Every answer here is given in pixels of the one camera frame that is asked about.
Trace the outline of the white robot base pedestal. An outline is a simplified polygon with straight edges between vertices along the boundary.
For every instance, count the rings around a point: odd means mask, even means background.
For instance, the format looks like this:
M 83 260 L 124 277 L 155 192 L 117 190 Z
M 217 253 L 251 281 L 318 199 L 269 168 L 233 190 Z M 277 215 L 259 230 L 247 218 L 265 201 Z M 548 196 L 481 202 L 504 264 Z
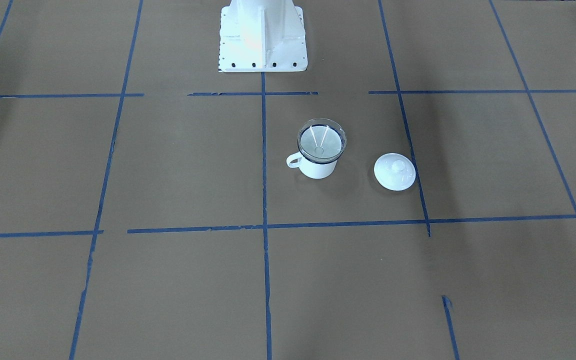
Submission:
M 304 10 L 292 0 L 232 0 L 222 7 L 219 72 L 286 73 L 307 68 Z

